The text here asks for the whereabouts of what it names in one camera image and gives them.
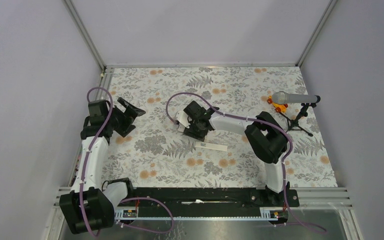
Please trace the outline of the white remote battery cover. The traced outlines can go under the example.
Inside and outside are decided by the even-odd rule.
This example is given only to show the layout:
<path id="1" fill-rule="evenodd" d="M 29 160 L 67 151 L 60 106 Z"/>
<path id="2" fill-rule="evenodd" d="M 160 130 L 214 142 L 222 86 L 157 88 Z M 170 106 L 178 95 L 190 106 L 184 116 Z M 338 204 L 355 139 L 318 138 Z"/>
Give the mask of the white remote battery cover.
<path id="1" fill-rule="evenodd" d="M 215 151 L 224 151 L 224 152 L 228 150 L 227 145 L 214 144 L 214 143 L 201 142 L 201 141 L 196 141 L 195 147 L 202 148 L 202 149 L 215 150 Z"/>

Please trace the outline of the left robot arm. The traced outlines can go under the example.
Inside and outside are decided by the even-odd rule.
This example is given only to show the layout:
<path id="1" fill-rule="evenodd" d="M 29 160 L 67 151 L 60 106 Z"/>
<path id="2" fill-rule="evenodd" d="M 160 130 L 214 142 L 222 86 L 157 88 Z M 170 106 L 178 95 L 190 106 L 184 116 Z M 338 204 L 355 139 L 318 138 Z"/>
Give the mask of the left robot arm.
<path id="1" fill-rule="evenodd" d="M 103 163 L 108 158 L 113 133 L 126 137 L 136 128 L 133 124 L 135 119 L 146 113 L 122 97 L 117 101 L 125 107 L 125 111 L 109 100 L 88 103 L 89 115 L 80 133 L 78 174 L 69 193 L 59 199 L 59 207 L 74 235 L 95 235 L 102 229 L 112 227 L 118 204 L 128 206 L 135 200 L 133 184 L 127 177 L 109 180 L 103 188 Z"/>

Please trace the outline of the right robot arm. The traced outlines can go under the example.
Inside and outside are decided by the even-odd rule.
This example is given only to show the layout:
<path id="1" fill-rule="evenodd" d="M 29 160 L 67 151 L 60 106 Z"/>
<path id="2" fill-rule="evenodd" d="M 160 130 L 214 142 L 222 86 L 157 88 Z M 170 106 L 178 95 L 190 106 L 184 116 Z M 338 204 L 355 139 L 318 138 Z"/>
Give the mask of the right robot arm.
<path id="1" fill-rule="evenodd" d="M 288 151 L 288 139 L 280 131 L 279 124 L 268 112 L 261 112 L 254 119 L 219 113 L 218 108 L 204 108 L 196 101 L 188 104 L 175 115 L 178 131 L 203 142 L 210 131 L 227 131 L 245 136 L 254 154 L 261 160 L 266 172 L 267 201 L 281 205 L 287 194 L 287 180 L 282 169 L 282 157 Z"/>

